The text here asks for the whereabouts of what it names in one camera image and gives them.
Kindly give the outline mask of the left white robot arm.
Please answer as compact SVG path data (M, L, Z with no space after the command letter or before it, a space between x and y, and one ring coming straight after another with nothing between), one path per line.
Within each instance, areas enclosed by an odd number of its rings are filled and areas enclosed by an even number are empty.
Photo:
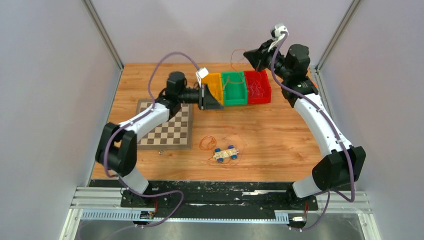
M144 111L119 124L107 123L100 137L95 160L103 165L106 173L114 171L123 185L134 193L133 200L140 207L153 201L153 193L147 190L149 181L136 168L137 143L157 126L168 122L181 109L182 104L196 104L200 110L222 110L224 107L211 94L202 79L209 74L206 68L196 72L197 87L188 87L185 75L180 71L169 74L166 87Z

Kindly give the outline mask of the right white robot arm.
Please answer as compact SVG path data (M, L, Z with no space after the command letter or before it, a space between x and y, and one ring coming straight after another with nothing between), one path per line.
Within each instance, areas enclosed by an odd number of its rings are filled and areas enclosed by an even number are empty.
M326 111L318 89L307 75L309 48L293 44L283 55L279 45L272 47L272 42L270 39L257 49L245 51L243 56L255 71L270 70L284 98L307 124L322 155L311 175L292 184L291 191L285 195L286 204L298 209L306 197L328 191L352 203L366 152L344 137Z

